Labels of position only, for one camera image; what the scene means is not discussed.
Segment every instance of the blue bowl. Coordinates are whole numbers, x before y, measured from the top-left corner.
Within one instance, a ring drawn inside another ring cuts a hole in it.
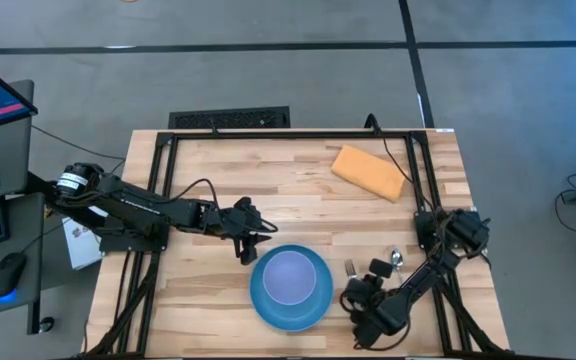
[[[295,305],[284,305],[275,301],[264,287],[264,269],[275,255],[284,251],[298,252],[308,258],[315,268],[316,282],[306,300]],[[259,259],[250,276],[250,298],[252,305],[264,321],[284,331],[302,331],[318,323],[328,311],[334,287],[332,274],[314,251],[299,245],[276,247]]]

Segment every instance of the computer mouse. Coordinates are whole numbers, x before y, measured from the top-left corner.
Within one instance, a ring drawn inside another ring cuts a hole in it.
[[[17,287],[21,272],[26,266],[26,255],[10,253],[0,261],[0,297],[10,294]]]

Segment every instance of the black desk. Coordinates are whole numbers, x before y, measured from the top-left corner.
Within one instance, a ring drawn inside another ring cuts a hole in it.
[[[33,101],[32,80],[10,83],[28,101]],[[26,187],[30,150],[30,118],[0,126],[0,196]]]
[[[9,214],[10,239],[0,242],[0,260],[11,252],[23,249],[28,242],[43,233],[44,197],[31,194],[5,202]],[[29,304],[28,333],[39,331],[39,305],[41,292],[41,248],[40,239],[26,251],[26,266],[15,290],[14,298],[0,302],[0,311]]]

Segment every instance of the metal spoon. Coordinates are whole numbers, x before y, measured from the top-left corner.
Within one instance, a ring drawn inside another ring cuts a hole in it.
[[[390,263],[395,267],[395,272],[399,277],[399,283],[403,284],[404,280],[401,277],[401,273],[399,272],[399,270],[404,265],[404,256],[398,249],[392,250],[392,254],[390,255]]]

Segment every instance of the white paper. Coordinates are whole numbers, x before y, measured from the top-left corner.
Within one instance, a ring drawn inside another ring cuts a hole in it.
[[[101,216],[108,216],[106,212],[94,206],[89,209]],[[66,233],[70,265],[74,270],[79,270],[101,260],[101,253],[99,252],[100,238],[98,236],[70,218],[63,218],[61,221],[64,224]]]

